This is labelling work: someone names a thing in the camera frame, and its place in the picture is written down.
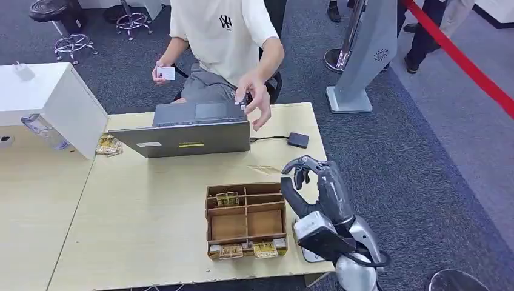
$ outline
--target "red rope barrier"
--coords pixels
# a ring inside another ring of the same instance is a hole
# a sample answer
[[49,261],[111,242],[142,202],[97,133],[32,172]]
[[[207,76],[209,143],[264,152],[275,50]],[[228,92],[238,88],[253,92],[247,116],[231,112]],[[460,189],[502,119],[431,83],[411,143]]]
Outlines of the red rope barrier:
[[486,74],[470,61],[446,35],[440,31],[439,27],[414,3],[414,0],[403,1],[407,9],[412,12],[419,23],[435,39],[435,41],[446,51],[446,53],[457,63],[457,65],[468,74],[471,79],[486,92],[494,101],[514,119],[514,100],[501,90]]

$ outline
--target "white t-shirt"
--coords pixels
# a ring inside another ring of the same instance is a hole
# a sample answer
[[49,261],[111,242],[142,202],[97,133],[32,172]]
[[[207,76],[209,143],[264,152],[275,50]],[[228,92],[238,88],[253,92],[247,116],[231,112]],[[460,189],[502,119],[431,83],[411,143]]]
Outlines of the white t-shirt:
[[189,42],[200,66],[232,85],[259,62],[259,47],[278,35],[264,0],[171,0],[170,36]]

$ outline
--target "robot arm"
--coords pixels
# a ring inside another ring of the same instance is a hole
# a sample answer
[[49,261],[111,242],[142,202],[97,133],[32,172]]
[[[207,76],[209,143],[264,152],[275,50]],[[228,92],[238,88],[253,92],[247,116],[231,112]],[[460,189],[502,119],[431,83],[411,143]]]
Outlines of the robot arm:
[[[390,258],[378,249],[378,242],[366,221],[354,215],[349,196],[333,161],[317,161],[302,156],[282,170],[282,194],[300,217],[294,225],[298,244],[334,263],[339,283],[345,290],[380,290],[376,268],[389,264]],[[297,190],[309,183],[309,172],[318,175],[319,197],[307,203]]]

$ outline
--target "person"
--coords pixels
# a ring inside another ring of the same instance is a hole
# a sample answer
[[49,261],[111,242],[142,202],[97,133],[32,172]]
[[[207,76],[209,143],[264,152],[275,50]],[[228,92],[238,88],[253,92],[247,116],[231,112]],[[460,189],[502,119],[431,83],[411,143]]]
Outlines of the person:
[[[170,66],[189,47],[199,61],[182,89],[181,102],[197,100],[252,101],[246,114],[259,108],[253,122],[259,130],[270,118],[270,95],[265,82],[284,59],[284,48],[273,27],[264,0],[171,0],[171,41],[156,61],[152,78],[157,85],[157,66]],[[259,60],[259,47],[262,57]]]
[[327,15],[332,22],[341,22],[341,15],[337,6],[337,0],[330,0]]
[[[441,25],[444,10],[446,9],[447,0],[425,0],[423,3],[423,12],[437,25]],[[405,22],[405,12],[407,7],[402,1],[398,1],[398,14],[397,14],[397,30],[396,35],[400,34],[403,23]],[[419,65],[426,58],[427,54],[433,48],[435,40],[430,34],[422,27],[419,26],[414,33],[412,46],[407,56],[405,56],[405,65],[407,73],[415,74],[418,72]]]
[[[473,9],[475,0],[450,0],[444,16],[442,17],[441,31],[448,37],[451,38],[457,28],[466,20],[467,16]],[[404,26],[403,30],[408,33],[416,32],[416,29],[420,26],[419,23],[411,23]],[[429,52],[440,49],[439,44],[434,44],[433,48]]]

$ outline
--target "black chair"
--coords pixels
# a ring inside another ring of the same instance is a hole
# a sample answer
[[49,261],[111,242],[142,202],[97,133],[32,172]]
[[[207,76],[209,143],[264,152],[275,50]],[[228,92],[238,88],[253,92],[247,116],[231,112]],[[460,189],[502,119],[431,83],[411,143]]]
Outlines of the black chair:
[[[266,5],[266,9],[268,10],[268,14],[270,15],[271,22],[278,34],[279,37],[282,36],[282,25],[284,23],[284,14],[285,14],[285,5],[287,0],[264,0],[264,4]],[[259,55],[262,56],[262,49],[259,48]],[[180,68],[175,66],[175,70],[177,73],[182,75],[184,78],[188,78],[186,73],[182,71]],[[282,76],[280,72],[277,71],[273,77],[266,82],[266,88],[268,89],[268,93],[270,94],[270,103],[275,104],[278,100],[278,95],[282,90]],[[174,101],[182,98],[182,93],[179,92]]]
[[67,53],[72,59],[72,63],[76,65],[79,61],[75,59],[74,52],[86,47],[93,51],[93,55],[97,55],[98,52],[92,46],[93,42],[89,39],[89,36],[82,33],[70,34],[63,25],[63,20],[68,21],[73,17],[73,14],[71,3],[66,0],[40,0],[30,6],[29,12],[29,16],[35,21],[51,21],[61,35],[61,38],[54,45],[57,60],[62,60],[59,53]]

